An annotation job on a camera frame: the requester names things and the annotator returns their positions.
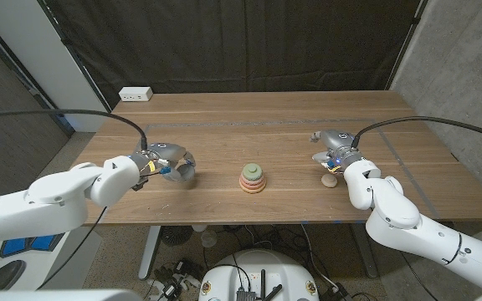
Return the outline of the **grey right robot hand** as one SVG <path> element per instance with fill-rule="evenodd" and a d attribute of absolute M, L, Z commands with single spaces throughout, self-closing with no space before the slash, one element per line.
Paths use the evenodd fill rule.
<path fill-rule="evenodd" d="M 350 133 L 339 130 L 321 130 L 314 132 L 310 142 L 321 141 L 326 150 L 312 156 L 312 160 L 321 164 L 332 174 L 342 174 L 345 169 L 364 157 L 351 144 L 353 136 Z"/>

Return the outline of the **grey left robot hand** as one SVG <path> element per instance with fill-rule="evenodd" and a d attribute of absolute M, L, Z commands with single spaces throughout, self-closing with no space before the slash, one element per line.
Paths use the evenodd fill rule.
<path fill-rule="evenodd" d="M 161 175 L 168 181 L 190 181 L 196 174 L 196 161 L 185 147 L 172 143 L 150 144 L 130 156 L 136 163 L 144 184 L 150 176 Z"/>

